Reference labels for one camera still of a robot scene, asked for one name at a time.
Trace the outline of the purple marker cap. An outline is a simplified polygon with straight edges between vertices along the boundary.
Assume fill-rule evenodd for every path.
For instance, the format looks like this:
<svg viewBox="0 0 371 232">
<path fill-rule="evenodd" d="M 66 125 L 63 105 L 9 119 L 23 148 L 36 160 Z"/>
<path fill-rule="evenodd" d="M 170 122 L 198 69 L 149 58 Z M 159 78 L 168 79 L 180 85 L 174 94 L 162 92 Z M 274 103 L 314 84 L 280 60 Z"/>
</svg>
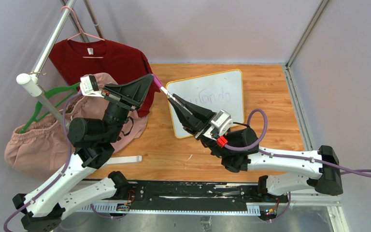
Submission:
<svg viewBox="0 0 371 232">
<path fill-rule="evenodd" d="M 153 76 L 153 80 L 154 80 L 154 83 L 157 85 L 158 88 L 162 88 L 163 87 L 163 84 L 162 82 L 159 80 L 159 78 L 155 75 L 155 74 L 152 74 Z"/>
</svg>

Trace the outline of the white purple whiteboard marker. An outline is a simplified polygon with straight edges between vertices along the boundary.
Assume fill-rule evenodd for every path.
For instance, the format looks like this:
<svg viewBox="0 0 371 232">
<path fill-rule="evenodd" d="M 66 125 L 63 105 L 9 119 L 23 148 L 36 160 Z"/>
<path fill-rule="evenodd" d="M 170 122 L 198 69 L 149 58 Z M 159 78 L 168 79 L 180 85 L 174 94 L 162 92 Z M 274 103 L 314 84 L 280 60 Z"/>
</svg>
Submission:
<svg viewBox="0 0 371 232">
<path fill-rule="evenodd" d="M 164 87 L 160 86 L 159 89 L 167 96 L 168 99 L 176 100 L 176 98 Z"/>
</svg>

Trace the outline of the yellow-framed whiteboard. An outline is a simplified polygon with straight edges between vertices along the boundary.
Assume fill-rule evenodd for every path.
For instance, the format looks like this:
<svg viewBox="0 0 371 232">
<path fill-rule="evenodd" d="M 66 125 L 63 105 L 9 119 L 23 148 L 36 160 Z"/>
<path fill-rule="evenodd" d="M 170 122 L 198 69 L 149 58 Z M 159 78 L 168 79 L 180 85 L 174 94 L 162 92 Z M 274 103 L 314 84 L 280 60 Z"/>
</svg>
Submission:
<svg viewBox="0 0 371 232">
<path fill-rule="evenodd" d="M 213 112 L 225 110 L 235 122 L 245 122 L 243 74 L 239 69 L 171 81 L 166 89 Z"/>
</svg>

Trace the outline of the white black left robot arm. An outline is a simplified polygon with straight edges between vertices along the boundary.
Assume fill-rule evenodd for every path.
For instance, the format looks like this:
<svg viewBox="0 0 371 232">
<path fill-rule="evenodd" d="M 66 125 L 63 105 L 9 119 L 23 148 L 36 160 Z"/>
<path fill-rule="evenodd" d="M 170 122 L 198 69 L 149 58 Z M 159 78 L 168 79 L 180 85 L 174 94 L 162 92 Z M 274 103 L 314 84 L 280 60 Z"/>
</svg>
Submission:
<svg viewBox="0 0 371 232">
<path fill-rule="evenodd" d="M 21 223 L 26 231 L 52 231 L 75 211 L 99 200 L 115 197 L 133 201 L 134 190 L 120 171 L 80 190 L 73 188 L 111 158 L 112 144 L 119 139 L 129 113 L 142 106 L 153 82 L 150 73 L 126 84 L 103 87 L 93 75 L 81 78 L 77 97 L 102 98 L 107 108 L 102 119 L 76 117 L 63 123 L 69 147 L 65 164 L 36 190 L 13 197 L 16 212 L 23 214 Z"/>
</svg>

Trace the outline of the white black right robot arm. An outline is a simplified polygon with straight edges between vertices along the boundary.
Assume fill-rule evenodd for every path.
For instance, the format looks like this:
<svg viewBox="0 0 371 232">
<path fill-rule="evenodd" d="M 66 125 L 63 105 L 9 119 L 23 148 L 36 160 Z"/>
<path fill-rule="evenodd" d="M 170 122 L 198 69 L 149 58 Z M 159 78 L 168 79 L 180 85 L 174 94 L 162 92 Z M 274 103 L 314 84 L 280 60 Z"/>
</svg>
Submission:
<svg viewBox="0 0 371 232">
<path fill-rule="evenodd" d="M 231 115 L 217 113 L 190 103 L 176 94 L 168 94 L 184 130 L 208 148 L 211 155 L 232 173 L 254 170 L 274 170 L 281 175 L 264 175 L 258 179 L 257 197 L 268 202 L 275 196 L 304 189 L 338 196 L 343 193 L 339 159 L 331 146 L 318 150 L 289 151 L 261 147 L 265 133 L 257 136 L 248 125 L 231 131 Z"/>
</svg>

